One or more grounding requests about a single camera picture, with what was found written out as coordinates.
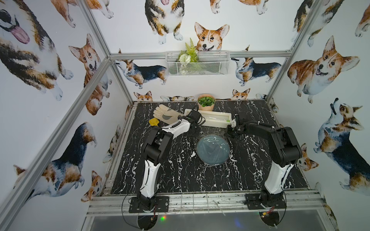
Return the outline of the cream plastic wrap dispenser box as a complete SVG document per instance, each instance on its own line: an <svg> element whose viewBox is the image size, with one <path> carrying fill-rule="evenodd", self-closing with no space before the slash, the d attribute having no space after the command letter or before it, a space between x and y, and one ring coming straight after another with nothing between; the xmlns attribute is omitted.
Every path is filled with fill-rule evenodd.
<svg viewBox="0 0 370 231"><path fill-rule="evenodd" d="M198 112L201 114L198 125L225 129L228 125L231 125L231 113L202 110L199 110Z"/></svg>

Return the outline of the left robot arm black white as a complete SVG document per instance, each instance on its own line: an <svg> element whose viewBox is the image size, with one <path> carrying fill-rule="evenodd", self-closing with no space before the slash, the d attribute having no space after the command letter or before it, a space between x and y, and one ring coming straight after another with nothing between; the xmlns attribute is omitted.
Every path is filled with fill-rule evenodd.
<svg viewBox="0 0 370 231"><path fill-rule="evenodd" d="M198 126L205 123L205 118L198 111L198 105L195 105L187 115L165 105L159 105L155 109L154 118L166 123L167 126L155 126L142 146L145 171L137 197L141 203L148 206L155 201L157 175L163 160L170 153L172 141L182 134L194 133Z"/></svg>

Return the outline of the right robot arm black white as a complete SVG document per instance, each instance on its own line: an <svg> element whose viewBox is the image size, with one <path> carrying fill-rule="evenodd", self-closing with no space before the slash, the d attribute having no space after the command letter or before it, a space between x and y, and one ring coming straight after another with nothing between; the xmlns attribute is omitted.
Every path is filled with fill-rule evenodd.
<svg viewBox="0 0 370 231"><path fill-rule="evenodd" d="M272 166L261 192L246 194L246 203L265 207L276 205L283 199L283 186L290 171L303 157L292 128L277 128L271 124L254 120L243 121L238 114L235 114L235 118L226 127L225 135L231 139L238 139L242 135L255 135L267 140Z"/></svg>

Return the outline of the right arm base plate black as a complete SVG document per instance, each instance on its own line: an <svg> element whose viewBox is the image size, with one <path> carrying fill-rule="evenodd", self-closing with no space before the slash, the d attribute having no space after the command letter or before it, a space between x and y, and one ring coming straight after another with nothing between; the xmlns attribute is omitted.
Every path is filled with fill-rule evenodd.
<svg viewBox="0 0 370 231"><path fill-rule="evenodd" d="M259 209L285 209L287 207L283 192L279 194L268 194L267 192L245 194L244 204L249 210Z"/></svg>

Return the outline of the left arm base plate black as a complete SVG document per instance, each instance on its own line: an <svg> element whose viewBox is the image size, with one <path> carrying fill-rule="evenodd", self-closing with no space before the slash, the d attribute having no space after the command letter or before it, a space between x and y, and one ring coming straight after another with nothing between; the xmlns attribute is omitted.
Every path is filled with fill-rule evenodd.
<svg viewBox="0 0 370 231"><path fill-rule="evenodd" d="M154 196L153 198L132 197L129 213L158 213L169 211L170 198L168 196Z"/></svg>

